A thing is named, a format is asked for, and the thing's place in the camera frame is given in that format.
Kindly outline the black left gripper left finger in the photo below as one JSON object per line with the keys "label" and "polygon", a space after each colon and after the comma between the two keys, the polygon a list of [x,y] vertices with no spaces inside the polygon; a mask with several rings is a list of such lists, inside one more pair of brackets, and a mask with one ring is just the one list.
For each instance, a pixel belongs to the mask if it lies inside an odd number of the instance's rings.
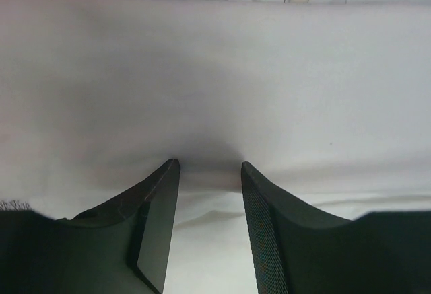
{"label": "black left gripper left finger", "polygon": [[1,212],[2,293],[162,293],[180,164],[72,219]]}

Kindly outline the white t-shirt with black print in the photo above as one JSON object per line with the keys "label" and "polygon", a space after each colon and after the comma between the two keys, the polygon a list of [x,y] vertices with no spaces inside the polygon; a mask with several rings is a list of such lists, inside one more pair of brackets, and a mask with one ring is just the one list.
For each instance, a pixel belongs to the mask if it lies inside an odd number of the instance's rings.
{"label": "white t-shirt with black print", "polygon": [[252,163],[348,219],[430,209],[430,8],[1,0],[1,202],[71,218],[181,165],[166,293],[256,293]]}

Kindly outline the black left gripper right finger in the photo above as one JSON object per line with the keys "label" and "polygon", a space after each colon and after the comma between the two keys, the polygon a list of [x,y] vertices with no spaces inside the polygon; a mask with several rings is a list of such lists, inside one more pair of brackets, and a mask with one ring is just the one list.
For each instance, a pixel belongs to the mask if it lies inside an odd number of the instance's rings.
{"label": "black left gripper right finger", "polygon": [[285,191],[249,162],[241,184],[258,292],[430,292],[429,211],[345,219]]}

